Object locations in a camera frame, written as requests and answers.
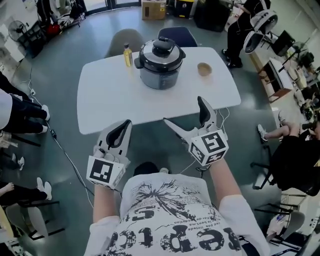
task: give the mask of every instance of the white sneaker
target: white sneaker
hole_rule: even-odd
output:
[[[265,138],[265,135],[266,135],[266,133],[267,133],[266,130],[263,129],[263,127],[262,127],[261,124],[258,124],[257,129],[258,129],[258,132],[259,132],[259,134],[260,134],[260,136],[261,136],[261,140],[262,140],[263,142],[267,142],[268,140]]]
[[[44,183],[42,181],[42,179],[40,177],[36,178],[36,188],[40,191],[40,192],[44,192],[45,191],[45,187],[44,187]]]
[[[42,125],[42,131],[41,131],[41,132],[39,132],[39,134],[45,134],[47,131],[48,131],[48,127],[47,127],[47,126]]]
[[[20,167],[19,170],[22,171],[25,165],[25,158],[23,156],[20,158],[20,160],[18,160],[18,165]]]
[[[12,154],[11,161],[14,162],[14,163],[16,163],[16,159],[17,159],[16,154],[13,153],[13,154]]]
[[[48,181],[44,183],[44,191],[46,193],[46,199],[51,200],[52,199],[52,187]]]
[[[167,168],[161,168],[159,173],[169,174],[169,170]]]
[[[279,119],[279,122],[280,122],[280,127],[282,127],[282,126],[283,126],[282,122],[286,120],[286,119],[284,118],[284,115],[283,115],[283,111],[282,111],[282,110],[279,111],[278,119]]]
[[[46,118],[44,120],[49,121],[50,119],[50,114],[49,114],[49,108],[47,105],[42,105],[42,110],[44,110],[46,112]]]

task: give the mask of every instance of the yellow oil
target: yellow oil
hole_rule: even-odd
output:
[[[130,48],[124,49],[123,55],[126,66],[131,67],[133,65],[132,50]]]

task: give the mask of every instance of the pressure cooker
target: pressure cooker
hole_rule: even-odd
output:
[[[165,90],[176,84],[185,57],[186,54],[175,41],[159,37],[141,47],[134,65],[140,69],[140,77],[145,85]]]

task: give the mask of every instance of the fiducial marker cube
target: fiducial marker cube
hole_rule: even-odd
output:
[[[222,159],[229,149],[222,130],[216,130],[191,138],[190,154],[202,165],[207,166]]]
[[[125,165],[122,163],[90,155],[86,169],[86,179],[94,184],[114,190],[125,172]]]

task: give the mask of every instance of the cooking oil bottle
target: cooking oil bottle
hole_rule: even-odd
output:
[[[132,60],[132,50],[129,48],[129,44],[125,43],[124,44],[124,60],[125,64],[127,67],[131,67],[133,65],[133,60]]]

